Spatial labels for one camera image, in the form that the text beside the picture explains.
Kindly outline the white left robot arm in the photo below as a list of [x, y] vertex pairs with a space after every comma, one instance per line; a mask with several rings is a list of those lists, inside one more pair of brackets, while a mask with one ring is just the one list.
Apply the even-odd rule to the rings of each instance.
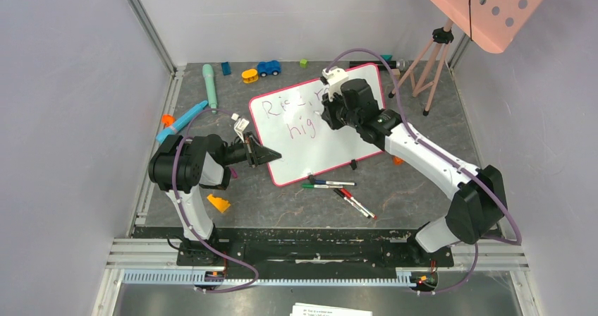
[[170, 198], [183, 225], [179, 265], [215, 265], [222, 259], [216, 227], [207, 214], [201, 189], [226, 190], [234, 164], [245, 162], [255, 168], [281, 157], [252, 132], [231, 143], [217, 134], [191, 138], [169, 135], [164, 139], [149, 161], [148, 176]]

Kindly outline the pink framed whiteboard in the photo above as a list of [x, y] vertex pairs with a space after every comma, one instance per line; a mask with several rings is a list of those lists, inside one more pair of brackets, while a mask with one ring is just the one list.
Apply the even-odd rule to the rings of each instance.
[[332, 130], [314, 114], [323, 112], [322, 96], [326, 93], [324, 84], [314, 79], [249, 101], [261, 144], [282, 155], [267, 165], [274, 185], [287, 186], [381, 152], [364, 142], [353, 128]]

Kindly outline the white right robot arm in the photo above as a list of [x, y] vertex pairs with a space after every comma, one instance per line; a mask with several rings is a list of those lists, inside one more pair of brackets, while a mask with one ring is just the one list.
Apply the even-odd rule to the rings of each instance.
[[476, 243], [505, 215], [501, 172], [460, 162], [425, 136], [400, 114], [381, 109], [366, 80], [347, 80], [322, 97], [322, 119], [333, 130], [353, 128], [365, 142], [407, 162], [451, 199], [448, 212], [419, 228], [408, 244], [409, 260], [425, 265], [441, 248]]

